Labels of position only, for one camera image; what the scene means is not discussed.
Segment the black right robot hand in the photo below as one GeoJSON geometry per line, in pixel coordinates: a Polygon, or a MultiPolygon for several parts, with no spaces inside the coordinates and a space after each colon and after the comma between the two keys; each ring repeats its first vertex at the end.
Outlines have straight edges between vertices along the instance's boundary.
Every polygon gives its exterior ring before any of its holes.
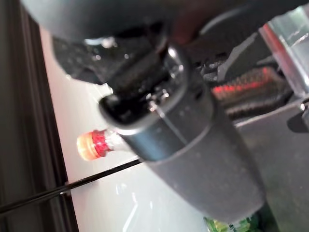
{"type": "Polygon", "coordinates": [[[203,214],[234,222],[265,203],[257,167],[186,46],[213,30],[241,42],[304,0],[25,0],[73,78],[108,84],[110,125],[203,214]]]}

